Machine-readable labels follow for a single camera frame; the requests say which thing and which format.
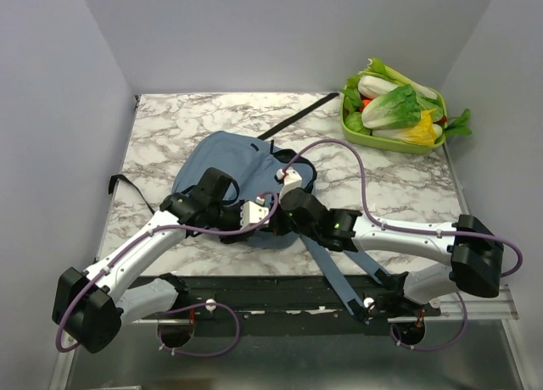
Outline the blue student backpack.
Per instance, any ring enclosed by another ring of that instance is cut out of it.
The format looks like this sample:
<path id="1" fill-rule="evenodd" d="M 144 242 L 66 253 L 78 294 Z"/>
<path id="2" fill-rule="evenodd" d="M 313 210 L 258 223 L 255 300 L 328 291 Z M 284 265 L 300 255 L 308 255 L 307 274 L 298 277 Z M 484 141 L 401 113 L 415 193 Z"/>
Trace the blue student backpack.
<path id="1" fill-rule="evenodd" d="M 169 195 L 186 191 L 189 187 L 194 186 L 209 168 L 221 170 L 235 180 L 237 185 L 230 187 L 225 196 L 227 200 L 232 200 L 234 203 L 255 201 L 258 197 L 262 197 L 278 208 L 282 186 L 277 181 L 276 173 L 278 170 L 287 170 L 288 168 L 292 168 L 300 174 L 302 177 L 301 187 L 314 195 L 317 171 L 313 163 L 299 156 L 292 149 L 277 147 L 272 138 L 279 131 L 333 100 L 336 96 L 336 93 L 332 92 L 322 97 L 258 137 L 242 136 L 225 131 L 212 133 L 200 142 L 188 156 L 173 182 Z M 330 250 L 313 242 L 310 238 L 302 237 L 294 232 L 284 236 L 276 236 L 271 231 L 270 219 L 268 226 L 262 227 L 259 231 L 245 232 L 235 237 L 222 237 L 221 242 L 224 244 L 246 242 L 256 248 L 277 249 L 290 246 L 296 239 L 302 240 L 349 313 L 361 321 L 369 321 L 370 313 L 375 309 L 375 303 L 370 301 L 368 304 L 364 304 L 333 262 L 328 253 Z M 388 273 L 365 251 L 345 253 L 378 284 L 385 286 L 382 280 L 389 277 Z"/>

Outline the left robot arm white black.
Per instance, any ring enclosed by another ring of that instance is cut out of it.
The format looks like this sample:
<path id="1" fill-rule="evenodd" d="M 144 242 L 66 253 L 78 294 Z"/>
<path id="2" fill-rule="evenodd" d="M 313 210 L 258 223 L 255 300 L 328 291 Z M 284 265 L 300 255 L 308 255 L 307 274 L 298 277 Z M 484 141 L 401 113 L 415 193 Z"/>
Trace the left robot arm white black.
<path id="1" fill-rule="evenodd" d="M 169 195 L 148 223 L 112 254 L 83 271 L 67 269 L 59 277 L 53 303 L 58 351 L 83 347 L 96 354 L 133 321 L 150 315 L 193 319 L 196 309 L 214 308 L 215 300 L 195 300 L 187 284 L 171 273 L 142 286 L 134 283 L 156 259 L 187 237 L 237 236 L 240 211 L 225 198 L 227 190 L 236 185 L 231 176 L 209 168 L 194 186 Z"/>

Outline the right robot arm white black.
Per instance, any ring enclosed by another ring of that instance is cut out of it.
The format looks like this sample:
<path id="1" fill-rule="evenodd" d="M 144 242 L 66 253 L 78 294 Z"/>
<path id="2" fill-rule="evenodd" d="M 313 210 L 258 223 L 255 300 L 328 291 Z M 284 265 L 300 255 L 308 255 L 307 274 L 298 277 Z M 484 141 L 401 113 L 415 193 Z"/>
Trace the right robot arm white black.
<path id="1" fill-rule="evenodd" d="M 469 214 L 440 224 L 371 221 L 360 210 L 329 209 L 297 187 L 280 200 L 271 228 L 278 235 L 295 232 L 334 252 L 382 250 L 433 261 L 426 269 L 382 280 L 400 315 L 456 291 L 479 298 L 495 298 L 500 291 L 503 245 Z"/>

